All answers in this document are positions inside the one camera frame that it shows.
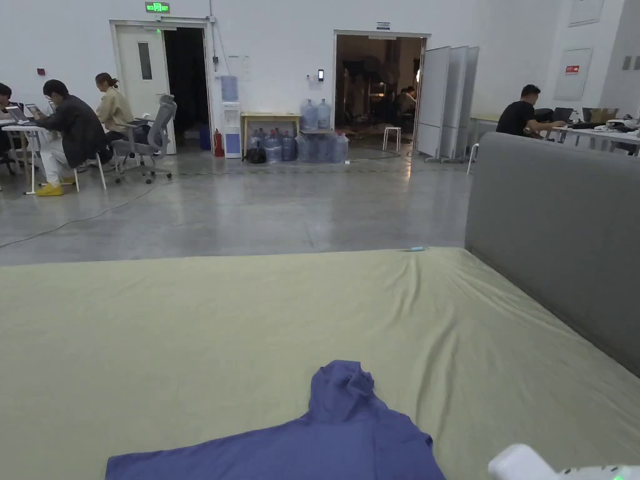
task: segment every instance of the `sign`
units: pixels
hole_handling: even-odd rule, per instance
[[[145,2],[145,11],[147,13],[171,13],[169,4],[164,2]]]

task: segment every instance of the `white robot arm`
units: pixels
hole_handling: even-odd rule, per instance
[[[489,463],[494,480],[640,480],[640,467],[568,468],[555,472],[538,453],[527,445],[508,447]]]

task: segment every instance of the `fire extinguisher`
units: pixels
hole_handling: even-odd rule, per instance
[[[222,148],[222,133],[218,132],[218,129],[216,129],[216,133],[213,136],[213,143],[216,147],[216,157],[224,157],[225,150]]]

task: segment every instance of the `man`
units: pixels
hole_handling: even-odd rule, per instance
[[[48,80],[42,93],[56,106],[51,116],[38,115],[38,126],[62,133],[59,138],[43,145],[40,152],[47,176],[47,184],[36,191],[38,196],[60,196],[64,194],[61,180],[73,183],[71,169],[95,158],[97,152],[106,153],[106,135],[93,109],[79,98],[69,95],[60,80]]]
[[[6,113],[6,108],[10,105],[17,105],[11,101],[12,93],[11,88],[4,83],[0,83],[0,112],[6,114],[8,118],[11,118],[11,116]],[[9,134],[0,129],[0,163],[4,163],[12,175],[14,175],[14,173],[11,170],[10,163],[18,163],[18,157],[14,149],[22,148],[19,145],[20,142],[18,141],[17,143],[18,145],[14,144],[12,139],[9,138]]]
[[[400,92],[400,115],[415,113],[415,88],[408,86]]]
[[[539,96],[540,89],[537,86],[527,85],[523,88],[520,101],[509,105],[500,116],[496,131],[510,135],[541,138],[539,135],[541,131],[564,127],[564,122],[541,124],[535,121],[536,110],[533,107]]]

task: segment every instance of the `yellow shoe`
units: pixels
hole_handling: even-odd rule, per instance
[[[48,183],[40,190],[36,190],[36,195],[38,196],[60,196],[64,195],[65,191],[62,190],[62,185],[58,185],[54,187],[52,184]]]

